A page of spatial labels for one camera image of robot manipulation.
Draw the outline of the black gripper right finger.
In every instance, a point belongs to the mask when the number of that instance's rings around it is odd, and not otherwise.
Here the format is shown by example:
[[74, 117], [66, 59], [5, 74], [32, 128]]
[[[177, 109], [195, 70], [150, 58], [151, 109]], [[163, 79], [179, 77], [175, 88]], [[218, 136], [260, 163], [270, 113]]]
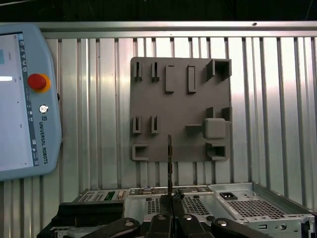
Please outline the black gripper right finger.
[[269, 235], [227, 218], [218, 218], [207, 225], [185, 213], [182, 201], [173, 199], [173, 218], [177, 238], [268, 238]]

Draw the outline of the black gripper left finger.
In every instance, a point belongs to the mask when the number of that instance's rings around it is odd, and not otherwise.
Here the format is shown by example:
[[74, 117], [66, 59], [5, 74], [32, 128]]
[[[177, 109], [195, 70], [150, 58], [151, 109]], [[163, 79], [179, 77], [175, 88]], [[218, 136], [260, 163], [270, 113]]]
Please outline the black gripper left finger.
[[160, 197], [161, 213], [149, 223], [121, 218], [86, 235], [88, 238], [170, 238], [172, 237], [172, 196]]

